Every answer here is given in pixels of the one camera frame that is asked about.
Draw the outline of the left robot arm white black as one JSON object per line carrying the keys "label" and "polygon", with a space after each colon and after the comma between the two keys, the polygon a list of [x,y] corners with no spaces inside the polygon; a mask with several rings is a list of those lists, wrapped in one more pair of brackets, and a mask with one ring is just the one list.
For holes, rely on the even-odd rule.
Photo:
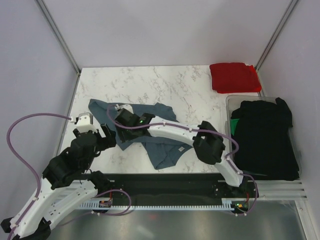
{"label": "left robot arm white black", "polygon": [[93,125],[73,131],[75,139],[70,146],[49,161],[37,179],[34,195],[20,212],[2,220],[0,226],[9,239],[46,240],[51,231],[69,213],[83,202],[104,197],[110,191],[110,181],[101,171],[93,171],[74,192],[56,202],[73,181],[89,170],[94,158],[102,151],[116,146],[116,133],[107,125],[101,126],[105,136]]}

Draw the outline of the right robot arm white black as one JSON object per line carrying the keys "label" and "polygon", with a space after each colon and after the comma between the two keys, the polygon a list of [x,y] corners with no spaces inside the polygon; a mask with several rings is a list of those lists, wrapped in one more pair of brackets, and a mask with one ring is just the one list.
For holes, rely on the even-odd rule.
{"label": "right robot arm white black", "polygon": [[150,113],[138,116],[122,108],[117,111],[114,124],[122,142],[140,137],[152,137],[178,141],[193,147],[201,162],[213,165],[223,176],[233,196],[240,197],[247,191],[243,172],[226,154],[224,139],[228,136],[217,132],[209,122],[202,121],[196,125],[183,124]]}

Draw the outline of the blue grey t shirt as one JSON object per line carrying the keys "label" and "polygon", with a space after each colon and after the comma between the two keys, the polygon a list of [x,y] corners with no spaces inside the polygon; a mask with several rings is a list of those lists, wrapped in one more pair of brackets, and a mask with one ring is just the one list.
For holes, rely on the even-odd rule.
{"label": "blue grey t shirt", "polygon": [[[111,119],[116,118],[117,111],[114,108],[111,108],[112,105],[116,105],[116,103],[108,103],[98,99],[90,99],[88,109],[99,122],[99,124],[106,124],[110,130],[116,132],[116,126]],[[173,111],[173,108],[159,102],[154,105],[132,104],[131,106],[134,113],[138,116],[141,116],[143,113],[148,113],[154,114],[166,120],[174,122],[177,121],[177,117]],[[121,142],[118,135],[115,137],[115,139],[117,145],[123,151],[134,143],[141,143],[145,148],[150,162],[155,170],[161,170],[175,166],[180,157],[192,148],[188,144],[163,137],[143,136],[124,143]]]}

